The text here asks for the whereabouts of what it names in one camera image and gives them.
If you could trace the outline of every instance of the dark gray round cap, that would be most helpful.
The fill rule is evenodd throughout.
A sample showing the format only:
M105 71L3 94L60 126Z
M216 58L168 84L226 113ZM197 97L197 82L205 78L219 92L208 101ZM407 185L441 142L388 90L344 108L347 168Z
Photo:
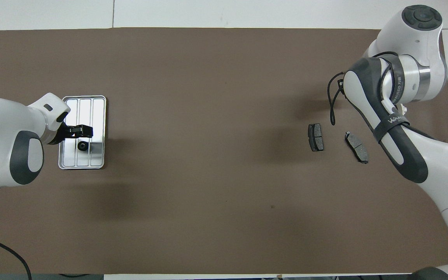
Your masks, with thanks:
M422 31L435 30L442 23L440 13L434 8L425 5L406 7L402 11L402 20L406 25Z

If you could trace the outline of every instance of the white robotic arm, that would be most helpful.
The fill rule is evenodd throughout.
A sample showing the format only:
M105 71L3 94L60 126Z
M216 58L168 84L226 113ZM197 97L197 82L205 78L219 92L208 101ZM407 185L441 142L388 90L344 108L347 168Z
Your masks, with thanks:
M441 91L446 81L439 52L441 21L436 10L424 5L400 11L345 73L342 92L400 174L430 195L448 225L448 143L412 128L395 106L429 100ZM446 280L448 265L409 278Z
M88 126L64 124L69 112L66 103L52 93L29 106L0 98L0 187L25 185L39 175L42 143L92 136Z

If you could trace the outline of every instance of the silver rectangular tray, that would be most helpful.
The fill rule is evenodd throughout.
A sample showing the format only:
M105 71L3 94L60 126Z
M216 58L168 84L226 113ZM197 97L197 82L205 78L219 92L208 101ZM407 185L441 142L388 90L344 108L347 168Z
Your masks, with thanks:
M66 138L59 144L58 166L63 170L100 169L105 164L105 125L107 99L102 95L66 96L70 107L65 118L67 126L85 124L93 128L92 138ZM87 151L77 149L80 141L89 143Z

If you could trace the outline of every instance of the brown table surface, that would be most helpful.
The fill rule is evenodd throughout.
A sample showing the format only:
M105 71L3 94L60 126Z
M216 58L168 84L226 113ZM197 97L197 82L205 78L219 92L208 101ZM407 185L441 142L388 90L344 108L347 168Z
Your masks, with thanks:
M102 170L0 189L0 242L33 273L391 273L448 264L432 200L326 85L378 30L0 31L0 97L108 99ZM408 119L448 142L448 92ZM321 123L325 151L308 145ZM358 163L344 142L359 136ZM0 249L0 273L24 273Z

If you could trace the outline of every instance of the white floor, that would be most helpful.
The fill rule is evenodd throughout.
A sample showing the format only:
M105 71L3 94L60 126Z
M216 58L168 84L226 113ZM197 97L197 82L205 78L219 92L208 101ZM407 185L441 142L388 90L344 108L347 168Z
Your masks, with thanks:
M415 4L429 5L442 14L448 64L448 0L0 0L0 30L148 26L380 29L398 10ZM128 278L123 279L160 277L125 276ZM121 278L110 275L105 279Z

